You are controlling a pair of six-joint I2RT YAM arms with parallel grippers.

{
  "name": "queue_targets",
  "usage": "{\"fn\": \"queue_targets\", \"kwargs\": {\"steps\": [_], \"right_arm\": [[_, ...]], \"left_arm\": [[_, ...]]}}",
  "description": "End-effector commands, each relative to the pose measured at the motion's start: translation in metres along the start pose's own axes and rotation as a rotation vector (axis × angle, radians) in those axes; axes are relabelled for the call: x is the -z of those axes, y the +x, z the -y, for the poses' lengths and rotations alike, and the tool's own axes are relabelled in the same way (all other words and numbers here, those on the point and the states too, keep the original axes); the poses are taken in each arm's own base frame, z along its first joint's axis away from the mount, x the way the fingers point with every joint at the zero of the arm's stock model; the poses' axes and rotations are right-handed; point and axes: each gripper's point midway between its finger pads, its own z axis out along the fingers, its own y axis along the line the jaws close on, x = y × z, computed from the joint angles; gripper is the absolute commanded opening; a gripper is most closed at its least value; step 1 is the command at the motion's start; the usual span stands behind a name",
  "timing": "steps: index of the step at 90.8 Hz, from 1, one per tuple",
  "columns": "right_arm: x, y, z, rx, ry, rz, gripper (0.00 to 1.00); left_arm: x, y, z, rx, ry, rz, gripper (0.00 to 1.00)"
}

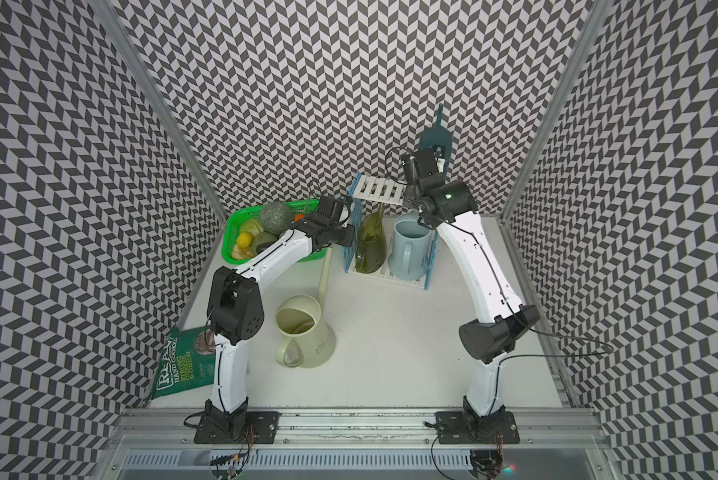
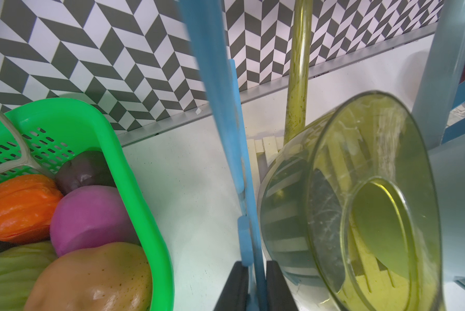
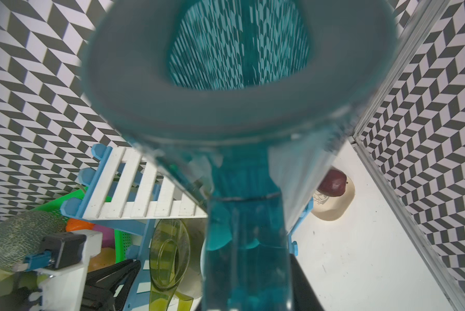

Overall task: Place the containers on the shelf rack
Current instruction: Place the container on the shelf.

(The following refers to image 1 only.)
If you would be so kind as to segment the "olive green watering can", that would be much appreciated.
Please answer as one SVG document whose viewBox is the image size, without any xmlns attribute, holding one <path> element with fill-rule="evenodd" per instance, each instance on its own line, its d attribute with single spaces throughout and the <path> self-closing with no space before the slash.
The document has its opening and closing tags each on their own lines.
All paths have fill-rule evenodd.
<svg viewBox="0 0 718 480">
<path fill-rule="evenodd" d="M 383 226 L 385 205 L 367 215 L 360 225 L 355 269 L 361 274 L 379 270 L 386 260 L 386 235 Z"/>
</svg>

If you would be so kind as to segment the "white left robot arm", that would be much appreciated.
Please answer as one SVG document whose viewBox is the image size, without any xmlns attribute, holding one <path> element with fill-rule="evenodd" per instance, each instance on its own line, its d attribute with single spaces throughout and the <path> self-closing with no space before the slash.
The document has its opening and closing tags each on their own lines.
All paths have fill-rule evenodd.
<svg viewBox="0 0 718 480">
<path fill-rule="evenodd" d="M 282 304 L 282 310 L 295 313 L 290 319 L 309 321 L 320 331 L 320 339 L 299 348 L 301 357 L 294 367 L 315 368 L 325 363 L 335 350 L 336 335 L 323 322 L 324 303 L 332 263 L 331 246 L 349 247 L 356 237 L 349 223 L 351 198 L 323 195 L 317 208 L 292 224 L 263 253 L 236 269 L 221 267 L 214 273 L 207 317 L 215 335 L 216 362 L 213 391 L 207 412 L 225 416 L 247 408 L 246 374 L 250 340 L 260 331 L 266 318 L 263 294 L 293 265 L 314 252 L 325 253 L 315 297 L 296 295 Z"/>
</svg>

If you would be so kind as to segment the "teal watering can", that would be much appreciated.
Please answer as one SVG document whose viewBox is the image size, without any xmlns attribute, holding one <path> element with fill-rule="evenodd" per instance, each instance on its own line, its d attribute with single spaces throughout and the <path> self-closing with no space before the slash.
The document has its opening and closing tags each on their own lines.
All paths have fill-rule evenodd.
<svg viewBox="0 0 718 480">
<path fill-rule="evenodd" d="M 441 103 L 438 106 L 433 125 L 420 135 L 418 149 L 431 149 L 439 170 L 447 177 L 453 152 L 453 134 L 444 125 L 444 109 L 445 104 Z"/>
</svg>

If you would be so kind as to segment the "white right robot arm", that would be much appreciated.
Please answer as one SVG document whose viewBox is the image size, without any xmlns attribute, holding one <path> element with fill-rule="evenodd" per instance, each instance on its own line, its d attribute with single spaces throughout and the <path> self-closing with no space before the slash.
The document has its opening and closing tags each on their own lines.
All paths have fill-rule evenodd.
<svg viewBox="0 0 718 480">
<path fill-rule="evenodd" d="M 445 242 L 475 306 L 476 318 L 459 327 L 459 337 L 476 361 L 465 414 L 481 420 L 504 406 L 501 369 L 517 341 L 538 322 L 539 310 L 512 289 L 468 185 L 448 182 L 431 149 L 403 154 L 400 164 L 406 184 L 403 205 L 415 210 L 418 223 Z"/>
</svg>

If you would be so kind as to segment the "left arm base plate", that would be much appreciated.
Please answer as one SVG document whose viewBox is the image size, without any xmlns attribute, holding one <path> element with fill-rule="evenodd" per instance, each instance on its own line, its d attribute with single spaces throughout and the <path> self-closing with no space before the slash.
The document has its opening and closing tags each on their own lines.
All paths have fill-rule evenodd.
<svg viewBox="0 0 718 480">
<path fill-rule="evenodd" d="M 249 441 L 255 445 L 273 444 L 279 420 L 280 413 L 274 410 L 226 414 L 215 409 L 202 414 L 194 443 L 229 445 Z"/>
</svg>

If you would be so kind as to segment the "light blue watering can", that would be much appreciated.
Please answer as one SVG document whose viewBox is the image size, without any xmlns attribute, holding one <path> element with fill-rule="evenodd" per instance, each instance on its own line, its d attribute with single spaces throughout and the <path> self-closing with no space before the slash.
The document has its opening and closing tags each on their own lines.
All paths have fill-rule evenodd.
<svg viewBox="0 0 718 480">
<path fill-rule="evenodd" d="M 393 225 L 391 274 L 404 281 L 421 280 L 428 271 L 434 231 L 419 223 L 419 214 L 409 212 Z"/>
</svg>

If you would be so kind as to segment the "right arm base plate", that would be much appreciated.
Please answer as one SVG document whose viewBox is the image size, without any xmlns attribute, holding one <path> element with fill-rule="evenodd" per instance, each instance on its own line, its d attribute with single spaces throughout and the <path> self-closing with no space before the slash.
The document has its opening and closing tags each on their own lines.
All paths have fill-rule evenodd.
<svg viewBox="0 0 718 480">
<path fill-rule="evenodd" d="M 504 408 L 485 417 L 474 417 L 463 411 L 437 411 L 434 426 L 444 445 L 515 445 L 521 442 L 515 417 Z"/>
</svg>

